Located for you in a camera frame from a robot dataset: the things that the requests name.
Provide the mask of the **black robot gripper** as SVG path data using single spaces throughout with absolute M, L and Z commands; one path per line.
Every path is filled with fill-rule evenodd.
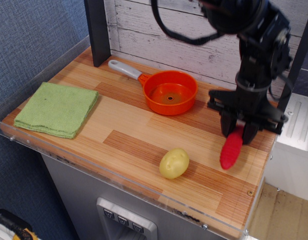
M 263 129 L 280 134 L 288 118 L 267 99 L 265 90 L 210 90 L 208 107 L 221 115 L 221 131 L 225 137 L 235 129 L 237 121 L 245 123 L 243 144 L 248 145 Z

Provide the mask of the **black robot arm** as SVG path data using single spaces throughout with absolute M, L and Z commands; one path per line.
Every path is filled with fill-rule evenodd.
M 244 123 L 243 144 L 263 129 L 279 134 L 287 117 L 270 104 L 272 81 L 283 78 L 292 61 L 290 23 L 267 0 L 204 0 L 202 12 L 223 35 L 236 35 L 241 66 L 235 90 L 211 90 L 208 106 L 221 115 L 221 130 L 229 136 L 238 121 Z

